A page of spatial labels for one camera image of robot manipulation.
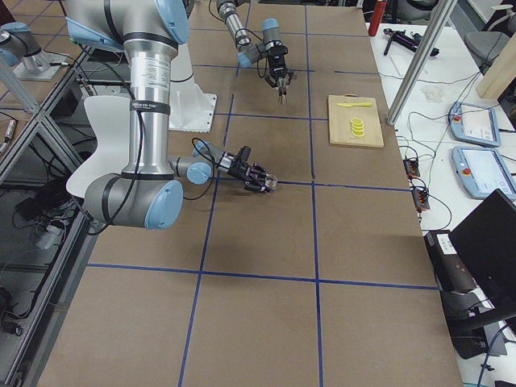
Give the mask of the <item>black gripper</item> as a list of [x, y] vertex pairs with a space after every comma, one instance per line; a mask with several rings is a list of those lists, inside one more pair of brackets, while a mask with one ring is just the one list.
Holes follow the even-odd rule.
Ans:
[[270, 86], [276, 86], [278, 103], [287, 103], [287, 90], [293, 76], [293, 70], [288, 69], [285, 56], [289, 53], [286, 46], [274, 46], [267, 51], [268, 74], [265, 80]]
[[227, 153], [230, 159], [230, 166], [228, 167], [227, 174], [243, 181], [244, 189], [250, 192], [259, 194], [269, 194], [274, 191], [277, 187], [276, 181], [256, 181], [256, 180], [273, 180], [274, 176], [268, 173], [266, 168], [260, 165], [258, 162], [252, 164], [242, 163], [238, 156]]

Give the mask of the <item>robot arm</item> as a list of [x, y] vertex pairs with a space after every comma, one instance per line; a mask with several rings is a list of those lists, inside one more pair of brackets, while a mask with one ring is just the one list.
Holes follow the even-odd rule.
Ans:
[[166, 229], [184, 193], [169, 163], [170, 67], [189, 38], [181, 1], [69, 1], [69, 34], [79, 44], [124, 51], [131, 68], [127, 165], [93, 179], [85, 208], [103, 227]]
[[242, 23], [237, 7], [250, 1], [217, 1], [219, 18], [225, 23], [235, 43], [239, 66], [250, 68], [265, 59], [268, 69], [263, 78], [278, 93], [280, 104], [287, 102], [287, 90], [294, 71], [286, 64], [288, 47], [281, 39], [280, 26], [275, 18], [262, 22], [262, 36], [256, 43], [252, 42], [252, 32]]

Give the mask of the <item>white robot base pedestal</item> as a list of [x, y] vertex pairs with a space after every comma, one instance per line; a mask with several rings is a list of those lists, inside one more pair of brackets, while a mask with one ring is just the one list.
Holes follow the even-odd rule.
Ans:
[[195, 81], [188, 44], [180, 45], [170, 69], [169, 129], [209, 132], [216, 102], [217, 95], [204, 93]]

